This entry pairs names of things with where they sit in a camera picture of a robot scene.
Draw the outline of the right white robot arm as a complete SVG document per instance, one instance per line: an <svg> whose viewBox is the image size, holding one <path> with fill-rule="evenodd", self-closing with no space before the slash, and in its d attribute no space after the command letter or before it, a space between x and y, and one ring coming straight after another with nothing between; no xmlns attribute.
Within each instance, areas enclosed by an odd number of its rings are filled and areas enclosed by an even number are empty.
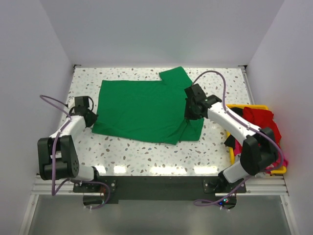
<svg viewBox="0 0 313 235"><path fill-rule="evenodd" d="M240 159L218 175L218 187L221 191L230 192L236 181L265 171L278 160L280 148L270 128L260 128L243 119L226 107L224 100L216 95L206 96L199 84L184 91L186 119L207 118L214 121L242 146Z"/></svg>

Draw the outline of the green t shirt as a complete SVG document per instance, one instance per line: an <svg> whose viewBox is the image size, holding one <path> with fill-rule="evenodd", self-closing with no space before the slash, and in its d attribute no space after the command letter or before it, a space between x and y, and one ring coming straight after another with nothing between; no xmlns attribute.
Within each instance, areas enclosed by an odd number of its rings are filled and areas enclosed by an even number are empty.
<svg viewBox="0 0 313 235"><path fill-rule="evenodd" d="M103 80L94 134L144 142L198 141L203 119L184 117L184 89L192 84L182 67L159 73L159 81Z"/></svg>

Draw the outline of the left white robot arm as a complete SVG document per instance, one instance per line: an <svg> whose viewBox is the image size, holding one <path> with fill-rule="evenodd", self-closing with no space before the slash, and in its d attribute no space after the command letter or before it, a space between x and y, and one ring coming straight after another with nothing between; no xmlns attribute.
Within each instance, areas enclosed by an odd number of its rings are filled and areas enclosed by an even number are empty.
<svg viewBox="0 0 313 235"><path fill-rule="evenodd" d="M92 127L98 115L93 112L94 102L89 96L76 96L66 104L65 122L47 138L37 142L39 174L43 180L73 179L84 181L90 192L101 188L93 166L79 163L74 141L85 129Z"/></svg>

